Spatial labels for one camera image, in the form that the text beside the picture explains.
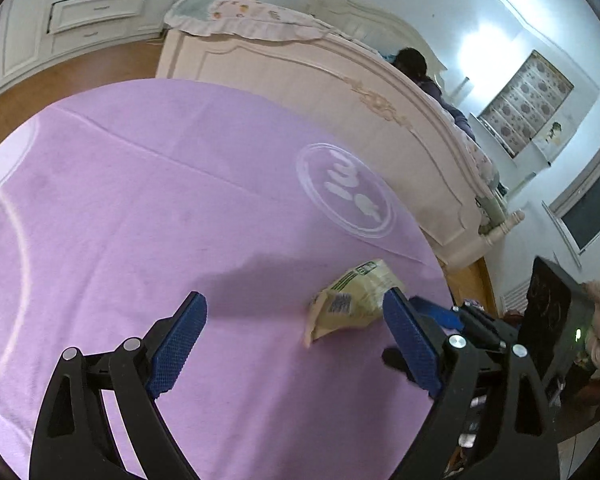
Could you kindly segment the beige chip bag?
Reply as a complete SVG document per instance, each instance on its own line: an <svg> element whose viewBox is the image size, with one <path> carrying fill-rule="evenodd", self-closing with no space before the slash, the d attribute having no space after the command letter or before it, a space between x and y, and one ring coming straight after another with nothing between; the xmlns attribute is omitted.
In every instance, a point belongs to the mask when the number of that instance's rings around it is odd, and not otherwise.
<svg viewBox="0 0 600 480"><path fill-rule="evenodd" d="M406 291L384 260L366 261L347 270L311 301L304 345L309 347L317 339L338 330L370 326L384 315L382 302L385 293L392 288Z"/></svg>

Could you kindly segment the white radiator grille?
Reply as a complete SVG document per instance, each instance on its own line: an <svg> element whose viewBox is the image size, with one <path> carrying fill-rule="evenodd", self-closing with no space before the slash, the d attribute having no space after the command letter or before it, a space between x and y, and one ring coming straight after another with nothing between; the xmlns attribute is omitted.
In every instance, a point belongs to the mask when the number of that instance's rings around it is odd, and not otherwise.
<svg viewBox="0 0 600 480"><path fill-rule="evenodd" d="M500 311L502 313L517 312L524 313L526 310L528 299L527 292L530 285L529 280L525 280L500 297Z"/></svg>

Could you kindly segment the white framed window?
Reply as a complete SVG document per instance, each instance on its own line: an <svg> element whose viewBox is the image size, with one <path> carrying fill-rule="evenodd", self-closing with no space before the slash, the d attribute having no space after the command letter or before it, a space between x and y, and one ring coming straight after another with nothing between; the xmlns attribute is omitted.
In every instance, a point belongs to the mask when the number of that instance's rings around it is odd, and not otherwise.
<svg viewBox="0 0 600 480"><path fill-rule="evenodd" d="M542 206L580 268L580 257L600 238L600 149L562 194Z"/></svg>

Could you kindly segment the floral window blind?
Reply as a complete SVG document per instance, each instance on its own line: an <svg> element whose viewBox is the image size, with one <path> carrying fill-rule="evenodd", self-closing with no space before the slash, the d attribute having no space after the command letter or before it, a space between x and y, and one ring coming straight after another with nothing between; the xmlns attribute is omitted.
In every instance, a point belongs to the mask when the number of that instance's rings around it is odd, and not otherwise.
<svg viewBox="0 0 600 480"><path fill-rule="evenodd" d="M478 116L478 122L516 158L529 144L540 146L546 125L573 90L572 82L547 58L533 50L512 79ZM549 139L554 133L546 130Z"/></svg>

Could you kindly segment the purple tablecloth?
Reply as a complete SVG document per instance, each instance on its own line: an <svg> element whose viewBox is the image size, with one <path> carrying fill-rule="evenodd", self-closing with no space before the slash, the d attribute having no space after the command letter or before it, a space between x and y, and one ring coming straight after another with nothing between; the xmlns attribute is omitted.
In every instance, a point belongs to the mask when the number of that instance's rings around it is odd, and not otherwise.
<svg viewBox="0 0 600 480"><path fill-rule="evenodd" d="M185 80L59 101L0 145L0 453L29 471L61 352L107 352L190 292L208 321L158 405L205 479L385 479L426 418L383 322L302 342L311 300L380 259L451 302L370 164L260 96Z"/></svg>

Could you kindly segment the person lying on bed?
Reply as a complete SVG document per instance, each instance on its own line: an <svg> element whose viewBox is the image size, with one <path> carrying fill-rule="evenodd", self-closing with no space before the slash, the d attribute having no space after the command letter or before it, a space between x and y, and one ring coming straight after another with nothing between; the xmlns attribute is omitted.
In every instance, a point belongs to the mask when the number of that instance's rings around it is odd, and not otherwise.
<svg viewBox="0 0 600 480"><path fill-rule="evenodd" d="M476 140L475 133L469 125L467 117L455 106L445 101L438 84L428 76L426 58L414 48L404 48L393 59L392 65L417 84L423 92L435 99L453 118L455 125L463 130L471 140Z"/></svg>

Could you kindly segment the floral bed quilt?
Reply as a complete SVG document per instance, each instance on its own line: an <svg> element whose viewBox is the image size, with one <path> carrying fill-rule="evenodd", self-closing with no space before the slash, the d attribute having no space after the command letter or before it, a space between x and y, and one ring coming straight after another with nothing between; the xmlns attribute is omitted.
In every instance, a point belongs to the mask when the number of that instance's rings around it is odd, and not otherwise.
<svg viewBox="0 0 600 480"><path fill-rule="evenodd" d="M166 12L164 24L190 36L272 42L312 41L332 31L309 14L258 0L178 0Z"/></svg>

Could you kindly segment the white wardrobe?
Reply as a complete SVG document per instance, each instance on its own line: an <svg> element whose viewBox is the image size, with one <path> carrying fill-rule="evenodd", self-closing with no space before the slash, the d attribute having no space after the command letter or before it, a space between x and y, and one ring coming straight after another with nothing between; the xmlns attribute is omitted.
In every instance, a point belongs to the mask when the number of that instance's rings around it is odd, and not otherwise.
<svg viewBox="0 0 600 480"><path fill-rule="evenodd" d="M68 58L159 36L174 1L3 0L0 93Z"/></svg>

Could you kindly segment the white carved bed frame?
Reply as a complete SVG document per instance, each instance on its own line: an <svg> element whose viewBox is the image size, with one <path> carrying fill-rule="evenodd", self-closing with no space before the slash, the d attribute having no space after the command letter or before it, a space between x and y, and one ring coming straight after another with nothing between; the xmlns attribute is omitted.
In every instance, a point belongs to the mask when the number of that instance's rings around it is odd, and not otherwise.
<svg viewBox="0 0 600 480"><path fill-rule="evenodd" d="M362 42L335 29L285 42L166 29L159 77L247 91L328 130L385 180L448 268L469 266L524 220L451 115Z"/></svg>

